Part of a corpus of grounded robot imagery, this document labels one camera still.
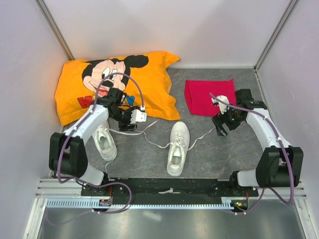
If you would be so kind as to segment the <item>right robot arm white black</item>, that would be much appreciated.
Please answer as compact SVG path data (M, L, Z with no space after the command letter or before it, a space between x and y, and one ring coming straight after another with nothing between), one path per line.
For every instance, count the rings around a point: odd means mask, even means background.
M211 97L212 103L219 107L219 113L212 118L217 134L226 136L225 126L232 131L245 122L255 133L263 153L255 169L232 173L229 192L240 196L246 187L297 187L304 157L302 149L292 146L280 134L266 104L254 100L249 89L237 90L235 98L236 104L233 105L226 96Z

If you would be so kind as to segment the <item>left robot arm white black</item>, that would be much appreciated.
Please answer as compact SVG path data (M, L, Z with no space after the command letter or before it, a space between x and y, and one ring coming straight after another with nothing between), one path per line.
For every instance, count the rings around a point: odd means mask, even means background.
M119 123L119 130L136 129L137 122L145 122L145 107L122 109L123 92L111 88L108 95L96 97L87 112L63 133L55 132L50 138L49 168L56 172L59 183L61 174L74 177L92 185L92 190L99 196L109 192L109 183L104 180L106 174L91 166L88 162L85 145L94 131L108 118Z

